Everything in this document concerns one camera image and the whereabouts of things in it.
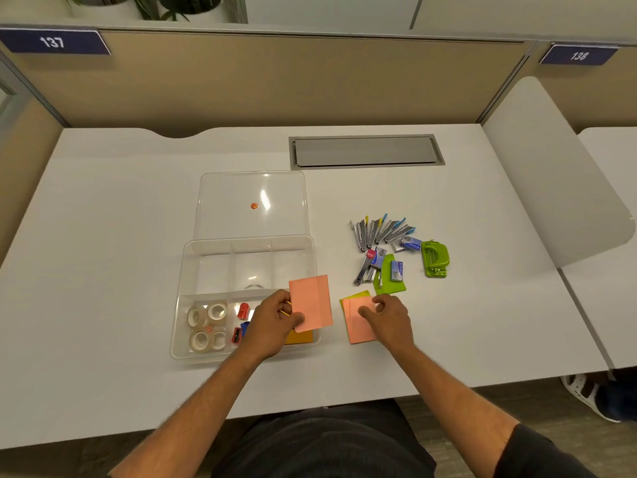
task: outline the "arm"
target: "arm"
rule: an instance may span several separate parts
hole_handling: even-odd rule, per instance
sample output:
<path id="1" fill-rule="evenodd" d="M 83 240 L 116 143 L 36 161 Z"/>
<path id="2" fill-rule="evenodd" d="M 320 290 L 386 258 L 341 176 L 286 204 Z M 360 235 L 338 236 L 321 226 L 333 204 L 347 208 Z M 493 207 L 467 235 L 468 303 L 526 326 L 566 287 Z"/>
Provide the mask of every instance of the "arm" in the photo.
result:
<path id="1" fill-rule="evenodd" d="M 303 321 L 302 313 L 291 313 L 289 300 L 290 294 L 284 290 L 265 299 L 235 352 L 110 475 L 193 477 L 252 373 L 281 350 L 290 331 Z"/>
<path id="2" fill-rule="evenodd" d="M 359 313 L 416 386 L 471 471 L 478 478 L 492 477 L 518 420 L 418 350 L 407 309 L 398 297 L 378 295 L 374 302 L 379 304 L 377 312 L 361 307 Z"/>

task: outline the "left hand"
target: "left hand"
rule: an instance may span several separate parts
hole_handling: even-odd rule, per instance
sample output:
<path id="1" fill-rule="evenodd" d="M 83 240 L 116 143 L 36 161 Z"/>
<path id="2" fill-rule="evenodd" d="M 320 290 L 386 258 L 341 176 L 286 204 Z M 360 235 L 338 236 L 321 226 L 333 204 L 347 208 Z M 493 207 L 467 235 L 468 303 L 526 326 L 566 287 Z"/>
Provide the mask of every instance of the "left hand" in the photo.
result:
<path id="1" fill-rule="evenodd" d="M 261 302 L 254 310 L 239 349 L 259 362 L 278 354 L 290 331 L 305 320 L 302 313 L 292 313 L 289 301 L 290 292 L 277 290 Z"/>

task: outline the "desk number sign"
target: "desk number sign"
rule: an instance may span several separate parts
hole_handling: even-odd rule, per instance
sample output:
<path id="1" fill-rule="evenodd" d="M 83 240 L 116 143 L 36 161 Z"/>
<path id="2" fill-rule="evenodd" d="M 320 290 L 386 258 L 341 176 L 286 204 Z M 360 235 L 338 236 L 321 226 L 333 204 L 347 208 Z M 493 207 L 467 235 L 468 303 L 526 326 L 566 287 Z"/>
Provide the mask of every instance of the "desk number sign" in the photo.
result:
<path id="1" fill-rule="evenodd" d="M 539 63 L 554 65 L 604 65 L 619 50 L 616 46 L 563 45 L 559 43 L 546 52 Z"/>
<path id="2" fill-rule="evenodd" d="M 0 27 L 0 41 L 13 53 L 111 55 L 97 30 Z"/>

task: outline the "pink paper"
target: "pink paper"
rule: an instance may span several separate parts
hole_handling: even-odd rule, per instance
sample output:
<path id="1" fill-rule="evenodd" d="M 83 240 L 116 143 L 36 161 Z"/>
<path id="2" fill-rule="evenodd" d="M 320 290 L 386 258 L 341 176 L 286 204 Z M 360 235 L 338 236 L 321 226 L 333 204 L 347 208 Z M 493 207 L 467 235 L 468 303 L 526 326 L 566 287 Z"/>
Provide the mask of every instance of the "pink paper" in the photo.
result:
<path id="1" fill-rule="evenodd" d="M 297 332 L 320 329 L 334 323 L 327 275 L 290 280 L 290 299 L 292 312 L 302 312 L 305 315 L 305 321 L 294 328 Z"/>
<path id="2" fill-rule="evenodd" d="M 374 331 L 365 318 L 358 313 L 359 307 L 366 306 L 376 312 L 376 304 L 371 301 L 372 297 L 354 297 L 343 300 L 343 312 L 345 313 L 345 323 L 347 333 L 350 337 L 350 344 L 369 342 L 376 340 Z"/>

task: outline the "desk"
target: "desk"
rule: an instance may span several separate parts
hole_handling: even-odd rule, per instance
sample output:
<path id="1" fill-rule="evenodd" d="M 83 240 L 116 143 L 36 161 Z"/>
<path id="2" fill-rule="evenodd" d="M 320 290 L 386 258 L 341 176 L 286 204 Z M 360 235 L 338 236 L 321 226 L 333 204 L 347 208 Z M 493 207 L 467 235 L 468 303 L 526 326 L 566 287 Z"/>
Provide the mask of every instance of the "desk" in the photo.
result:
<path id="1" fill-rule="evenodd" d="M 592 127 L 580 139 L 637 215 L 637 127 Z M 563 269 L 612 367 L 637 365 L 637 238 Z"/>
<path id="2" fill-rule="evenodd" d="M 443 280 L 427 279 L 418 255 L 403 258 L 400 297 L 417 344 L 467 385 L 607 368 L 479 125 L 188 139 L 66 129 L 0 269 L 0 448 L 158 426 L 214 369 L 168 352 L 199 178 L 287 170 L 289 136 L 346 134 L 434 134 L 446 165 L 305 171 L 334 325 L 307 355 L 260 366 L 231 418 L 416 393 L 378 342 L 348 343 L 338 304 L 371 289 L 352 285 L 361 254 L 348 222 L 379 211 L 449 247 Z"/>

